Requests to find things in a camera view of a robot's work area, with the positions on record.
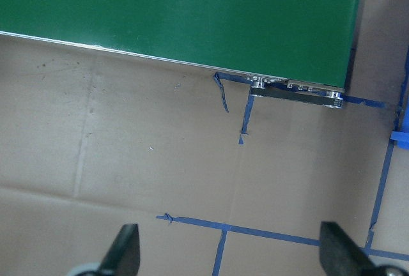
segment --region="table surface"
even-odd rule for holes
[[[359,0],[0,0],[0,31],[344,87]]]

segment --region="green surface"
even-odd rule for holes
[[[358,0],[0,0],[0,31],[343,87]]]

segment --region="floor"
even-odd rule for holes
[[[0,275],[66,275],[138,222],[139,275],[211,275],[192,217],[365,245],[409,44],[409,0],[363,0],[349,95],[386,109],[257,98],[214,70],[0,36]],[[409,254],[409,151],[395,148],[373,247]],[[406,261],[381,257],[377,263]],[[220,275],[324,275],[316,247],[229,233]]]

